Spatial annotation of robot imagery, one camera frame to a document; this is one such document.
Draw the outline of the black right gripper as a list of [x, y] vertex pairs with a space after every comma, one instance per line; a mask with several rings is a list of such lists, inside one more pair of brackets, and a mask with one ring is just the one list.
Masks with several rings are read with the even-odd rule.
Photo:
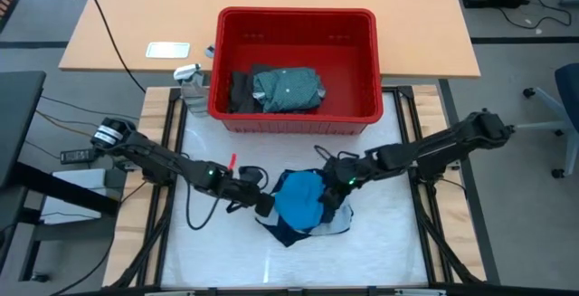
[[330, 223], [336, 211], [342, 205], [342, 196], [349, 195], [372, 179], [378, 171], [377, 161], [373, 156], [330, 156], [323, 166], [325, 189], [318, 201], [326, 207], [326, 222]]

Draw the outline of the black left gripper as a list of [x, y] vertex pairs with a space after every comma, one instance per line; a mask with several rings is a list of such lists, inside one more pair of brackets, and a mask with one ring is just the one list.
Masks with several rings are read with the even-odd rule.
[[275, 197], [263, 191], [269, 184], [267, 171], [257, 166], [239, 168], [239, 176], [227, 172], [220, 182], [220, 198], [239, 207], [254, 207], [258, 216], [268, 215], [275, 204]]

